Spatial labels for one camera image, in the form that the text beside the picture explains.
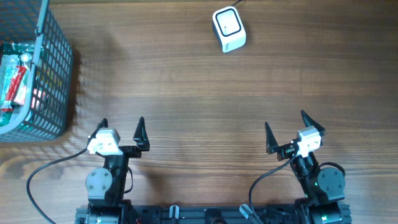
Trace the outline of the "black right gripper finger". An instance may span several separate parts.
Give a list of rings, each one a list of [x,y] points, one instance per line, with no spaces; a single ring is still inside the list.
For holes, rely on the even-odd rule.
[[[320,133],[320,136],[325,135],[325,128],[322,125],[320,125],[314,119],[312,119],[304,110],[301,110],[300,114],[302,116],[304,125],[306,127],[314,126],[317,129],[317,131]]]
[[[279,151],[279,145],[268,122],[264,124],[266,130],[266,152],[273,154]]]

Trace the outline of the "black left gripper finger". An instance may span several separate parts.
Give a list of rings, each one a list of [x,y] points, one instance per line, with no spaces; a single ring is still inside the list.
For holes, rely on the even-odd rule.
[[[150,142],[146,132],[145,119],[143,116],[139,118],[136,131],[133,136],[136,146],[142,151],[150,150]]]
[[[93,131],[91,135],[88,136],[88,139],[93,139],[96,136],[96,133],[101,129],[101,128],[107,128],[108,127],[108,120],[106,118],[103,118],[96,126],[96,129]]]

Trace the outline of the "red Nescafe coffee stick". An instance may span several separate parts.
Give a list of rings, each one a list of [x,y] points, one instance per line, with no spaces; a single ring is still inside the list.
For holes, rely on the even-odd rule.
[[[9,89],[6,95],[6,101],[12,101],[19,89],[19,85],[27,72],[27,68],[25,66],[17,66],[17,72],[11,78],[11,83],[9,85]]]

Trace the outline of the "green 3M sponge package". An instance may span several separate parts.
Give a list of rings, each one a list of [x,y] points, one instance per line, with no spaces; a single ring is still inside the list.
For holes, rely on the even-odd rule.
[[[15,120],[25,105],[27,79],[31,69],[31,64],[23,64],[20,55],[29,52],[34,54],[35,45],[33,43],[8,43],[5,42],[1,46],[1,126],[8,125]],[[25,66],[25,73],[19,89],[12,101],[6,101],[7,91],[11,83],[11,78],[17,72],[17,66]]]

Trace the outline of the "yellow oil bottle silver cap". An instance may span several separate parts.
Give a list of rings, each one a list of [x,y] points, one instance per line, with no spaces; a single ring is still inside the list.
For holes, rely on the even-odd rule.
[[[30,65],[32,63],[33,55],[29,52],[25,52],[20,55],[20,60],[23,64]]]

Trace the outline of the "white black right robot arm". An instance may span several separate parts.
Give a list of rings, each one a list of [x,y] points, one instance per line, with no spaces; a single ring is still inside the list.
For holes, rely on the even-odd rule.
[[[300,114],[305,127],[284,145],[277,143],[269,123],[264,124],[266,152],[276,154],[279,161],[287,160],[305,194],[291,205],[273,209],[269,216],[279,223],[341,223],[339,201],[345,198],[345,170],[334,162],[318,163],[314,151],[323,146],[325,128],[306,112]]]

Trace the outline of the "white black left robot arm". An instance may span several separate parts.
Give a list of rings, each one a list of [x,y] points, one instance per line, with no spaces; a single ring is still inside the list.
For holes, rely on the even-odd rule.
[[[133,146],[120,146],[117,130],[108,126],[103,119],[94,133],[89,136],[87,150],[104,158],[104,165],[92,170],[86,177],[88,208],[83,223],[136,223],[137,212],[124,195],[131,191],[125,189],[126,177],[132,174],[130,158],[140,158],[144,151],[150,150],[145,120],[139,118],[133,135]]]

